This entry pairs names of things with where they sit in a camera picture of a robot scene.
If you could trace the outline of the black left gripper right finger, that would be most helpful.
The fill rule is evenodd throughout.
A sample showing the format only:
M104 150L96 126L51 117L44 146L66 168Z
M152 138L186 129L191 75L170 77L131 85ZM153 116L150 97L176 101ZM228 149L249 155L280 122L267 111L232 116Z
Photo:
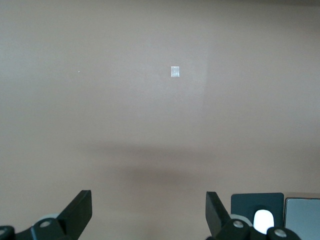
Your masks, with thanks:
M210 230L209 240L299 240L300 237L285 228L284 194L241 193L231 196L228 213L216 192L206 193L205 218ZM265 233L254 227L258 211L269 211L273 225Z

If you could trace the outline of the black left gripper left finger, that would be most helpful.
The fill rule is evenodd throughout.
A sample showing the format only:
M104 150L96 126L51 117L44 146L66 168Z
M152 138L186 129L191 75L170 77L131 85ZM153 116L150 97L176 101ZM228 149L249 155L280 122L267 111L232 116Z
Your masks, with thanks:
M30 228L15 232L11 225L0 227L2 240L77 240L92 218L92 191L81 190L57 217L47 217Z

